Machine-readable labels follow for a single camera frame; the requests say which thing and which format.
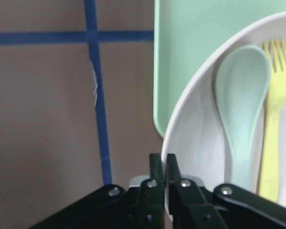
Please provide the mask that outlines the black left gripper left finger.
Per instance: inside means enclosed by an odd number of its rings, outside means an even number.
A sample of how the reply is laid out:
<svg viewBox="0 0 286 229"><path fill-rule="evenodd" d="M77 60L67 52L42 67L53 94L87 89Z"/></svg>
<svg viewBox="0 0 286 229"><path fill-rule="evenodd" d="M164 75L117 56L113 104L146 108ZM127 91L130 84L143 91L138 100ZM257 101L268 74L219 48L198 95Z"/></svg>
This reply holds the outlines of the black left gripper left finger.
<svg viewBox="0 0 286 229"><path fill-rule="evenodd" d="M150 177L125 194L125 229L164 228L164 172L159 153L149 155Z"/></svg>

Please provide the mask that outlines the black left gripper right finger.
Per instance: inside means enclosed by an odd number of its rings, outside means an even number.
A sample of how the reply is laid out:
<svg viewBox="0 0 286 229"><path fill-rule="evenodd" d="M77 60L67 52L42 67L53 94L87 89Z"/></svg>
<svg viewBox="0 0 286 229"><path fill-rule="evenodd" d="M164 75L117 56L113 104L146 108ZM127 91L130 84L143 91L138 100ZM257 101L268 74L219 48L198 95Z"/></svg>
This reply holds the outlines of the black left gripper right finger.
<svg viewBox="0 0 286 229"><path fill-rule="evenodd" d="M198 185L182 178L175 154L168 154L165 165L169 214L174 229L226 229L220 213L209 203Z"/></svg>

